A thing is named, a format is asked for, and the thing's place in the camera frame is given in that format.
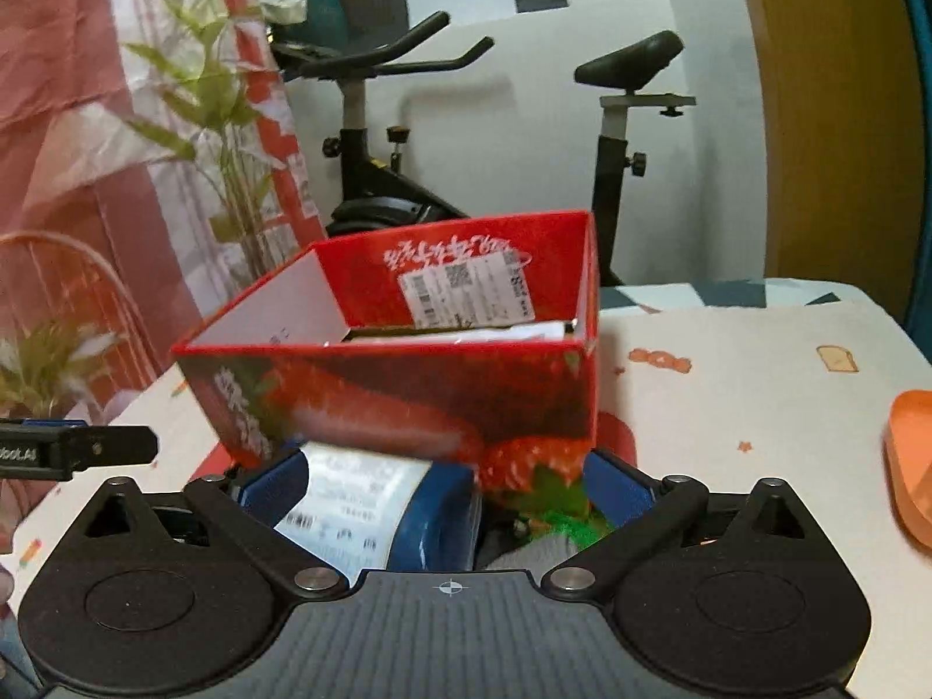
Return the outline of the blue parcel with white label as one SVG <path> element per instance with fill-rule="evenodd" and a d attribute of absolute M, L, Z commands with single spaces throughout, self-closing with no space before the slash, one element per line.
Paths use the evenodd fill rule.
<path fill-rule="evenodd" d="M 482 501 L 466 465 L 310 442 L 303 496 L 275 530 L 349 581 L 368 570 L 463 573 L 474 566 Z"/>

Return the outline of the red strawberry cardboard box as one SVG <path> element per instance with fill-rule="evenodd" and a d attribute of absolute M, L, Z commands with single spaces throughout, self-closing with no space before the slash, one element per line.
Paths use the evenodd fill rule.
<path fill-rule="evenodd" d="M 599 270 L 584 210 L 327 238 L 174 347 L 224 447 L 299 440 L 475 464 L 591 447 Z"/>

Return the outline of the orange plastic object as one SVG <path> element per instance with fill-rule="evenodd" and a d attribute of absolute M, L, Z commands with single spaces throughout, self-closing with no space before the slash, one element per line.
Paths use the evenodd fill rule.
<path fill-rule="evenodd" d="M 929 390 L 904 391 L 892 401 L 883 447 L 894 510 L 908 535 L 919 546 L 930 549 L 932 393 Z"/>

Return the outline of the green artificial plant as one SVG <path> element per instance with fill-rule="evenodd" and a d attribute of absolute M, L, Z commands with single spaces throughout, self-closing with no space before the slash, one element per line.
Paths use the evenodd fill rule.
<path fill-rule="evenodd" d="M 286 257 L 284 238 L 270 225 L 273 175 L 281 161 L 262 150 L 259 104 L 248 98 L 246 76 L 259 58 L 235 53 L 235 40 L 259 22 L 259 9 L 232 11 L 224 0 L 160 0 L 169 18 L 163 41 L 153 36 L 123 45 L 155 73 L 162 122 L 123 119 L 168 160 L 193 167 L 207 187 L 207 227 L 242 287 Z"/>

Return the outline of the wooden door frame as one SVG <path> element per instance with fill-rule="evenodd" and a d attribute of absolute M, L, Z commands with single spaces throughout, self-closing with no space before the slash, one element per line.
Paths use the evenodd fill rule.
<path fill-rule="evenodd" d="M 923 91 L 903 0 L 747 0 L 768 150 L 765 270 L 903 317 L 923 224 Z"/>

